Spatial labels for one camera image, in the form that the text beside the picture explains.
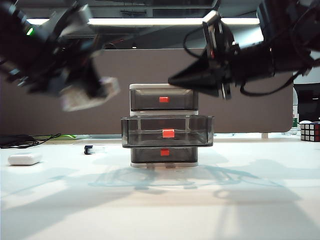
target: red tag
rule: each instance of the red tag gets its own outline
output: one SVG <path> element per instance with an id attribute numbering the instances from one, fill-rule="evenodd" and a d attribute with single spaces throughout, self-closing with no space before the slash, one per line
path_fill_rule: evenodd
<path id="1" fill-rule="evenodd" d="M 160 155 L 161 155 L 162 157 L 164 157 L 164 156 L 169 156 L 169 155 L 170 155 L 169 149 L 167 149 L 167 148 L 161 149 L 161 150 L 160 150 Z"/>
<path id="2" fill-rule="evenodd" d="M 170 102 L 170 97 L 168 97 L 168 96 L 160 96 L 159 97 L 159 102 L 160 103 L 169 103 Z"/>
<path id="3" fill-rule="evenodd" d="M 164 139 L 174 138 L 175 130 L 174 129 L 162 129 L 162 137 Z"/>

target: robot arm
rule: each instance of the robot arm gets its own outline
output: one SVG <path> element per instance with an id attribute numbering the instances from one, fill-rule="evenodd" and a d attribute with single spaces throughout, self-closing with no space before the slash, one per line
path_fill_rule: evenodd
<path id="1" fill-rule="evenodd" d="M 65 33 L 86 25 L 87 5 L 73 5 L 37 26 L 9 1 L 0 2 L 0 74 L 19 81 L 29 93 L 62 96 L 63 108 L 97 106 L 118 93 L 114 78 L 100 78 L 93 66 L 92 41 L 71 40 Z"/>
<path id="2" fill-rule="evenodd" d="M 320 66 L 311 51 L 320 51 L 320 0 L 304 6 L 295 0 L 264 0 L 257 9 L 264 41 L 246 48 L 234 36 L 219 13 L 203 19 L 207 42 L 202 55 L 185 50 L 198 61 L 169 78 L 170 84 L 215 97 L 231 98 L 230 84 L 240 86 L 247 96 L 270 95 L 289 86 L 298 75 Z M 273 77 L 276 73 L 297 72 L 285 85 L 272 92 L 247 92 L 247 82 Z"/>
<path id="3" fill-rule="evenodd" d="M 264 0 L 258 7 L 264 41 L 240 48 L 216 11 L 203 18 L 207 42 L 202 55 L 185 50 L 198 60 L 168 82 L 212 96 L 231 98 L 230 85 L 252 97 L 265 96 L 289 86 L 294 79 L 320 66 L 311 51 L 320 51 L 320 0 L 304 6 L 296 0 Z M 9 1 L 0 2 L 0 74 L 19 81 L 30 93 L 64 97 L 64 109 L 97 106 L 118 93 L 114 78 L 100 78 L 93 66 L 97 47 L 74 41 L 65 33 L 87 24 L 86 5 L 74 5 L 41 26 L 31 25 Z M 246 83 L 281 72 L 297 72 L 272 92 L 247 92 Z"/>

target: small black object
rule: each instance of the small black object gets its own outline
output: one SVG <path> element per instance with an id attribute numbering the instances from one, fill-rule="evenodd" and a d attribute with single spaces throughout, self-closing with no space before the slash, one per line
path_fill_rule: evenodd
<path id="1" fill-rule="evenodd" d="M 85 145 L 84 146 L 84 154 L 85 155 L 90 155 L 91 153 L 89 153 L 90 152 L 89 149 L 92 149 L 93 147 L 94 147 L 93 145 Z"/>

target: clear plastic drawer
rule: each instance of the clear plastic drawer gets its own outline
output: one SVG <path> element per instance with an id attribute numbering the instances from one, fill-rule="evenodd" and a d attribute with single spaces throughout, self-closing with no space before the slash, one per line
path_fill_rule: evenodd
<path id="1" fill-rule="evenodd" d="M 122 146 L 209 147 L 213 145 L 212 116 L 131 116 L 121 119 Z"/>

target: green light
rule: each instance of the green light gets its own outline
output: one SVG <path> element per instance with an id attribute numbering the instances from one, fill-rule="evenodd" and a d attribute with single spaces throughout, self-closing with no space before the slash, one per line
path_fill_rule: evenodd
<path id="1" fill-rule="evenodd" d="M 29 31 L 26 33 L 28 36 L 30 36 L 34 32 L 33 27 L 29 29 Z"/>

